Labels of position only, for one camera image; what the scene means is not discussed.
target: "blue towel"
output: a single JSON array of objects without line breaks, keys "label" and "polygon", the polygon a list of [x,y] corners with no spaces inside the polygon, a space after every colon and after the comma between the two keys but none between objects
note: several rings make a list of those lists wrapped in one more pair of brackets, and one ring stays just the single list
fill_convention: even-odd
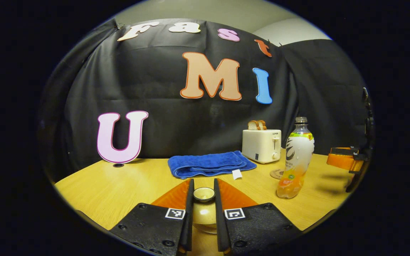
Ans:
[{"label": "blue towel", "polygon": [[197,175],[215,176],[229,174],[233,170],[252,170],[256,164],[244,157],[240,151],[227,152],[222,154],[208,154],[201,156],[174,156],[167,163],[172,175],[185,179]]}]

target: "ceiling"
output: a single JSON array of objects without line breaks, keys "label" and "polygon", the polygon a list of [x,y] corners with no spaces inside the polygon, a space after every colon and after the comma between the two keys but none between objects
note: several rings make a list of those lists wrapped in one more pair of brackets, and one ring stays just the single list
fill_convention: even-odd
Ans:
[{"label": "ceiling", "polygon": [[167,18],[212,21],[253,33],[299,16],[263,0],[146,0],[116,15],[117,22],[126,26]]}]

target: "paper tag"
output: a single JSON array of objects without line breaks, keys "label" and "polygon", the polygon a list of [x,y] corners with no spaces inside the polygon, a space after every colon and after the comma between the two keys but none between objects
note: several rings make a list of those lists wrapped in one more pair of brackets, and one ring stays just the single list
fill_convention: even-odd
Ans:
[{"label": "paper tag", "polygon": [[243,176],[241,176],[241,171],[240,171],[240,169],[233,170],[233,171],[232,171],[232,175],[234,176],[234,180],[236,180],[236,179],[238,179],[238,178],[243,178]]}]

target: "coaster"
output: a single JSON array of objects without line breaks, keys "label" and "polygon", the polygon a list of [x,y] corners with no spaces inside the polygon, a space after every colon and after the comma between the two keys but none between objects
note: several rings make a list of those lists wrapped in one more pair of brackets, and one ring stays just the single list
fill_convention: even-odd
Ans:
[{"label": "coaster", "polygon": [[277,178],[278,180],[281,179],[281,177],[283,176],[284,171],[281,169],[276,169],[276,170],[272,170],[270,172],[270,176],[272,176],[273,178]]}]

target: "toaster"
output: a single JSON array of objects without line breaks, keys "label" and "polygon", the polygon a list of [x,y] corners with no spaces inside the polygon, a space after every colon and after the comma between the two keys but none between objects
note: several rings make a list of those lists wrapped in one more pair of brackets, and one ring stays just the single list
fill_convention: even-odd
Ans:
[{"label": "toaster", "polygon": [[241,153],[262,164],[278,161],[281,155],[281,130],[243,130]]}]

